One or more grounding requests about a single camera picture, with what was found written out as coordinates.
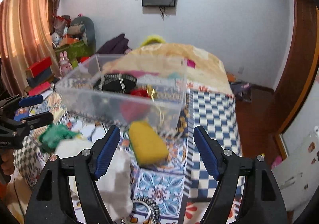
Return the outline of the person's left hand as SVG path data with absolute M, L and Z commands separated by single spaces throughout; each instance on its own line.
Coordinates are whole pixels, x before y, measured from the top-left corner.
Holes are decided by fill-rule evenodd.
M 3 163 L 1 164 L 1 168 L 5 175 L 12 175 L 15 170 L 14 166 L 14 155 L 12 150 L 6 150 L 1 155 L 1 159 Z

